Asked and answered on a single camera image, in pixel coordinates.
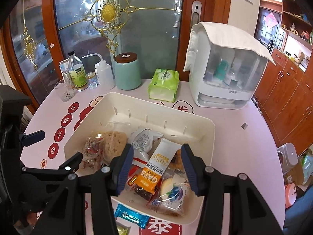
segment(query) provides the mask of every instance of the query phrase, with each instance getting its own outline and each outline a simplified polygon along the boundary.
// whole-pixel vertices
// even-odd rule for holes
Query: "glass bottle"
[[[68,53],[69,62],[68,70],[73,80],[73,83],[78,91],[85,90],[88,87],[87,80],[85,78],[86,72],[82,61],[75,56],[75,52]]]

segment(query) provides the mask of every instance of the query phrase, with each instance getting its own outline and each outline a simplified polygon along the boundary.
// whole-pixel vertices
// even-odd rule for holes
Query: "red circle with chinese character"
[[[61,126],[62,127],[67,126],[71,122],[72,118],[73,116],[71,114],[67,114],[65,117],[62,118]]]
[[[65,135],[65,128],[61,127],[60,129],[58,129],[55,134],[54,134],[54,141],[55,142],[60,142],[63,137]]]
[[[53,159],[58,154],[58,144],[56,142],[52,143],[48,150],[48,157]]]
[[[69,109],[67,110],[68,113],[72,114],[74,113],[79,107],[79,103],[78,102],[74,102]]]

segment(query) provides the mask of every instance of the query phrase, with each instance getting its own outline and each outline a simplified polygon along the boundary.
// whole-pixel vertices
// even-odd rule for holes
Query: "pink tablecloth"
[[[181,82],[177,101],[161,102],[148,98],[148,84],[149,81],[146,80],[136,90],[123,91],[114,88],[111,91],[210,118],[216,126],[212,166],[221,173],[232,176],[240,172],[246,173],[283,227],[285,192],[282,170],[273,137],[252,101],[241,110],[198,107],[191,97],[188,82]],[[63,147],[72,135],[74,127],[79,125],[106,93],[107,91],[98,86],[76,94],[68,102],[62,102],[52,91],[26,129],[28,134],[38,130],[44,130],[46,133],[43,141],[23,149],[21,160],[26,167],[57,169],[65,161]],[[245,130],[241,127],[243,123],[248,124]],[[86,201],[87,234],[92,234],[90,195],[86,196]],[[150,219],[146,229],[141,230],[137,225],[123,219],[118,218],[118,221],[130,227],[130,235],[193,235],[198,226],[198,221],[180,226]],[[225,195],[222,234],[228,234],[228,226],[229,197]]]

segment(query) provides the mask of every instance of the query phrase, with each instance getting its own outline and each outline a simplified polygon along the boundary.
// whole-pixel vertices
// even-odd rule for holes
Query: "storage box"
[[[201,157],[206,165],[211,165],[215,125],[210,119],[113,92],[108,93],[98,102],[65,144],[66,160],[82,150],[86,137],[94,129],[101,125],[105,126],[109,121],[127,122],[134,126],[151,128],[176,143],[182,144],[187,141],[194,155]],[[77,171],[79,176],[87,173],[86,169]],[[149,210],[145,207],[147,201],[132,192],[122,192],[120,196],[112,198],[142,214],[181,225],[190,224],[197,219],[203,201],[203,197],[197,197],[190,191],[183,206],[185,215],[175,217]]]

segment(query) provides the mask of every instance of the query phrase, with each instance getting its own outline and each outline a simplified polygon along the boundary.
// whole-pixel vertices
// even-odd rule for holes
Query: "glass door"
[[[144,79],[157,68],[176,68],[183,0],[54,0],[65,58],[134,52]]]
[[[58,81],[43,27],[41,0],[20,0],[10,14],[10,30],[22,76],[41,104]]]

